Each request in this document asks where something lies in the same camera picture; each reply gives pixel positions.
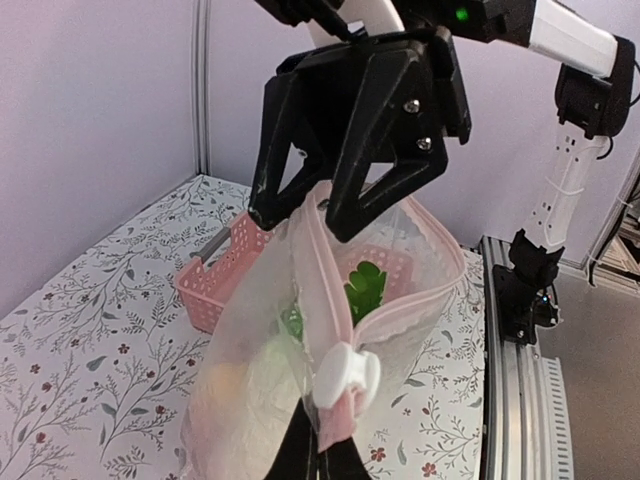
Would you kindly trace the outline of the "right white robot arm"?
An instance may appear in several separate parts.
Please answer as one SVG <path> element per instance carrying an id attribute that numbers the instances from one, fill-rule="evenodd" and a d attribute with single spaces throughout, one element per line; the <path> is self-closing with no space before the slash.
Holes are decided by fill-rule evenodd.
<path id="1" fill-rule="evenodd" d="M 287 58 L 265 87 L 249 213 L 271 230 L 328 180 L 327 224 L 348 241 L 442 175 L 444 141 L 469 140 L 471 115 L 454 41 L 504 41 L 561 65 L 558 160 L 497 266 L 501 336 L 526 345 L 552 327 L 553 287 L 568 227 L 594 162 L 632 105 L 634 44 L 556 1 L 266 1 L 279 22 L 306 24 L 311 51 Z"/>

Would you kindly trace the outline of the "clear zip top bag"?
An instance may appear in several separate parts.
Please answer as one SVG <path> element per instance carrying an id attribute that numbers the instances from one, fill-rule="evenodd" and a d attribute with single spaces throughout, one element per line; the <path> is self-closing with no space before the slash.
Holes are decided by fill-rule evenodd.
<path id="1" fill-rule="evenodd" d="M 200 371 L 219 363 L 247 364 L 273 337 L 289 342 L 288 358 L 322 453 L 352 438 L 364 464 L 375 431 L 436 327 L 465 272 L 447 229 L 418 201 L 405 198 L 347 242 L 325 223 L 332 186 L 323 181 L 270 240 L 244 274 L 212 332 L 185 410 L 183 479 L 267 479 L 287 427 L 262 425 L 251 413 L 246 386 L 223 407 L 198 395 Z M 409 292 L 384 302 L 352 325 L 337 261 L 361 244 L 407 254 Z M 296 302 L 303 340 L 289 335 L 281 315 Z"/>

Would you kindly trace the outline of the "white radish toy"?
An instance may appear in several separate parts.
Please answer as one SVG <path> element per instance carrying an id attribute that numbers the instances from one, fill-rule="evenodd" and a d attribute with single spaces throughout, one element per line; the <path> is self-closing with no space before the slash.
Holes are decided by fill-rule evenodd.
<path id="1" fill-rule="evenodd" d="M 287 340 L 273 337 L 247 368 L 247 405 L 257 421 L 268 428 L 286 427 L 301 397 L 287 356 L 288 347 Z"/>

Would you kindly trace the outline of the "yellow peach toy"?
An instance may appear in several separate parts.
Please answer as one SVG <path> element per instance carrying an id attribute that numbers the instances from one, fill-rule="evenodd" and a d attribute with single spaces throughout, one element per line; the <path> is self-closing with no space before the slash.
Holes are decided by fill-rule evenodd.
<path id="1" fill-rule="evenodd" d="M 234 363 L 204 367 L 198 380 L 198 395 L 216 405 L 231 405 L 244 390 L 247 370 L 247 364 Z"/>

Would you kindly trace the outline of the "pink plastic basket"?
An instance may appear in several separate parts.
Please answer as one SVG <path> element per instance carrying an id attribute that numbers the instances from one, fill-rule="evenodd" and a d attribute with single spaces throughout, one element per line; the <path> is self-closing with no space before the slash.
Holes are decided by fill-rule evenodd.
<path id="1" fill-rule="evenodd" d="M 175 285 L 194 328 L 213 332 L 225 304 L 270 238 L 270 233 L 258 228 L 243 212 L 178 273 Z M 373 244 L 361 244 L 337 261 L 342 280 L 347 282 L 349 274 L 365 261 L 386 274 L 382 289 L 384 302 L 409 292 L 413 274 L 409 255 Z"/>

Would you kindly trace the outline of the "white radish with green leaf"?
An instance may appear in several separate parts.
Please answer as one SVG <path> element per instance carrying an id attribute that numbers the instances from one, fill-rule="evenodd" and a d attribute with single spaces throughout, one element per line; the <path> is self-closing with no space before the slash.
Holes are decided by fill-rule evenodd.
<path id="1" fill-rule="evenodd" d="M 369 261 L 361 261 L 349 273 L 344 291 L 353 326 L 357 326 L 366 315 L 381 306 L 386 280 L 387 272 Z M 281 320 L 287 333 L 301 343 L 304 332 L 303 316 L 296 302 L 281 315 Z"/>

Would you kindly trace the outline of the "floral table mat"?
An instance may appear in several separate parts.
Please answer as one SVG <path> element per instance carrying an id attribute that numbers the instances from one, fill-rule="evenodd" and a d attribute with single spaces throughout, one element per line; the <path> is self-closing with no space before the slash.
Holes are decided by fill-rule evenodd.
<path id="1" fill-rule="evenodd" d="M 208 339 L 177 272 L 245 207 L 198 176 L 89 248 L 1 322 L 5 479 L 174 479 L 182 415 Z M 421 347 L 365 450 L 375 479 L 476 479 L 484 387 L 483 262 Z"/>

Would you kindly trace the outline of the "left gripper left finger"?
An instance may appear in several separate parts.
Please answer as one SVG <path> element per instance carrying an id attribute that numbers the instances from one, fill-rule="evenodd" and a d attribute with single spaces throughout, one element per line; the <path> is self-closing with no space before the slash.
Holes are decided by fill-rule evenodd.
<path id="1" fill-rule="evenodd" d="M 300 399 L 287 427 L 267 480 L 316 480 L 317 434 Z"/>

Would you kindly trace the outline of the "right aluminium frame post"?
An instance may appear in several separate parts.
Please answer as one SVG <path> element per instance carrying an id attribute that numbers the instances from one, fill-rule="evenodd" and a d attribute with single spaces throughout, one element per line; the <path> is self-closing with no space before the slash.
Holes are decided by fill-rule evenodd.
<path id="1" fill-rule="evenodd" d="M 195 155 L 198 175 L 210 174 L 208 60 L 210 5 L 208 0 L 193 3 L 191 44 L 191 96 Z"/>

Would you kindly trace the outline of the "front aluminium rail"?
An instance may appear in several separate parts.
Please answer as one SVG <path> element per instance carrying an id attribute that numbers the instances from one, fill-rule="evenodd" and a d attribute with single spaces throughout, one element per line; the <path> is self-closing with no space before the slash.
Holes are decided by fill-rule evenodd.
<path id="1" fill-rule="evenodd" d="M 502 337 L 493 268 L 508 244 L 484 237 L 485 396 L 482 479 L 573 479 L 571 429 L 561 362 L 537 345 Z"/>

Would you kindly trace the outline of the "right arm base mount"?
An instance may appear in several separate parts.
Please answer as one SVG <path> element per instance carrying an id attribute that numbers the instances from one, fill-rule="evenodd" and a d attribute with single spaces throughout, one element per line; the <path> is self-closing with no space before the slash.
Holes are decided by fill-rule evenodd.
<path id="1" fill-rule="evenodd" d="M 535 291 L 523 283 L 512 269 L 495 265 L 492 270 L 503 341 L 536 345 L 537 327 L 554 328 L 560 323 L 554 286 Z"/>

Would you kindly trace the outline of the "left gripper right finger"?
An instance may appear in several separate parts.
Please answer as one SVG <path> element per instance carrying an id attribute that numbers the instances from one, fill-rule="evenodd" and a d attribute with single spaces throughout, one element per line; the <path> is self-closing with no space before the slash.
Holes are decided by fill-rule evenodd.
<path id="1" fill-rule="evenodd" d="M 322 480 L 370 480 L 352 438 L 335 443 L 322 453 Z"/>

